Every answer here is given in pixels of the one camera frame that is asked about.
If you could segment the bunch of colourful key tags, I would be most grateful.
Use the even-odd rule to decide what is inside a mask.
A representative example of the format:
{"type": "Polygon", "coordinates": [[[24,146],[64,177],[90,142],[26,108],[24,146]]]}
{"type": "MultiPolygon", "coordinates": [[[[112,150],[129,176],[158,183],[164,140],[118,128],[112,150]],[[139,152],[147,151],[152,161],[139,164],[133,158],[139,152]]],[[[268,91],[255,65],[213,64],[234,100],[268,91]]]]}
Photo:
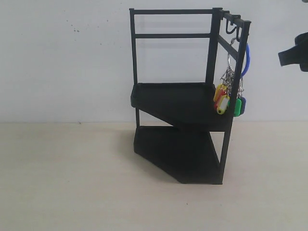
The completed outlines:
{"type": "MultiPolygon", "coordinates": [[[[246,107],[246,98],[243,96],[243,77],[246,75],[246,73],[249,70],[250,63],[251,63],[251,54],[250,54],[250,47],[249,44],[246,45],[245,49],[245,56],[246,56],[246,62],[244,69],[240,76],[240,84],[237,92],[237,98],[235,101],[235,108],[234,108],[234,117],[239,117],[244,114],[245,107],[246,107]]],[[[214,102],[214,109],[219,114],[224,114],[229,105],[230,105],[230,97],[231,97],[231,90],[232,85],[235,77],[235,71],[233,70],[230,62],[230,55],[228,54],[228,66],[225,71],[225,73],[220,78],[221,83],[217,85],[213,102],[214,102]]]]}

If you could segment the black two-tier corner rack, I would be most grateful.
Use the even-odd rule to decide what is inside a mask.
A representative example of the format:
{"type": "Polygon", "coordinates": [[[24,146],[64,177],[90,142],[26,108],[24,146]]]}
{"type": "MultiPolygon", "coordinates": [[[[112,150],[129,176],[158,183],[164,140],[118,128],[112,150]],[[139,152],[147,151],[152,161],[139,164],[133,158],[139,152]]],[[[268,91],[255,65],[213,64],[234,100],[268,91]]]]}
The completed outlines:
{"type": "Polygon", "coordinates": [[[180,183],[223,183],[228,147],[233,124],[235,101],[240,84],[245,49],[251,22],[222,8],[212,9],[134,9],[129,11],[133,66],[131,106],[135,109],[136,129],[134,153],[151,162],[180,183]],[[211,15],[208,33],[137,33],[136,15],[211,15]],[[236,16],[241,40],[236,31],[225,32],[226,18],[236,16]],[[140,83],[137,72],[138,39],[209,39],[205,79],[188,83],[140,83]],[[214,73],[218,46],[222,46],[235,61],[235,77],[230,105],[219,115],[214,109],[214,73]]]}

